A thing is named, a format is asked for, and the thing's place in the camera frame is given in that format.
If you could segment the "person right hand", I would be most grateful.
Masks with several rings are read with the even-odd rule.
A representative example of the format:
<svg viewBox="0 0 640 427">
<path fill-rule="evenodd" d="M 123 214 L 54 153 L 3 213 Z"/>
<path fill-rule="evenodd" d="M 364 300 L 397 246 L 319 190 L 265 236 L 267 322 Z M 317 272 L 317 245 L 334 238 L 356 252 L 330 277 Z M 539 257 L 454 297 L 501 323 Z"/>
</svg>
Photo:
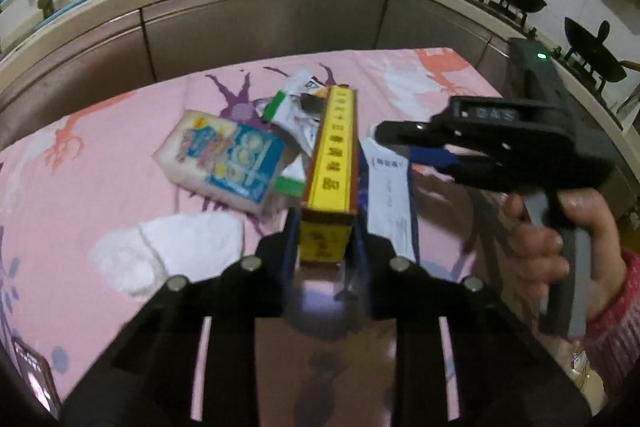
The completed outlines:
<svg viewBox="0 0 640 427">
<path fill-rule="evenodd" d="M 591 237 L 591 283 L 587 317 L 598 317 L 622 290 L 627 265 L 620 249 L 620 234 L 604 197 L 596 190 L 565 191 L 559 194 L 566 217 Z M 550 285 L 570 274 L 570 265 L 561 257 L 563 239 L 559 233 L 535 227 L 525 220 L 521 196 L 511 194 L 503 204 L 514 221 L 509 244 L 514 251 L 513 270 L 520 295 L 531 305 L 548 296 Z"/>
</svg>

